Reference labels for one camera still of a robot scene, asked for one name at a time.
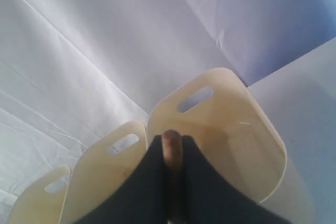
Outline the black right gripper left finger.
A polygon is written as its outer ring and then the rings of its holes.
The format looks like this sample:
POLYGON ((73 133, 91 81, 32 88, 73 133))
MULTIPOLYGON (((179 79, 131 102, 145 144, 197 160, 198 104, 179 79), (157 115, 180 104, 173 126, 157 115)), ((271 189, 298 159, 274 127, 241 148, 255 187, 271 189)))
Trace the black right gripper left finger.
POLYGON ((153 138, 131 175, 76 223, 167 223, 162 137, 153 138))

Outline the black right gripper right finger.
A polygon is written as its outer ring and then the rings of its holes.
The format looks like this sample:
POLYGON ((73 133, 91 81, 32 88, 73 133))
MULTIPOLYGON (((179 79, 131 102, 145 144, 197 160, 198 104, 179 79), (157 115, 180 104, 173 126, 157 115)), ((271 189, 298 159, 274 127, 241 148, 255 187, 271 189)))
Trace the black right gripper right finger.
POLYGON ((273 214, 227 182, 190 136, 176 134, 174 222, 272 223, 273 214))

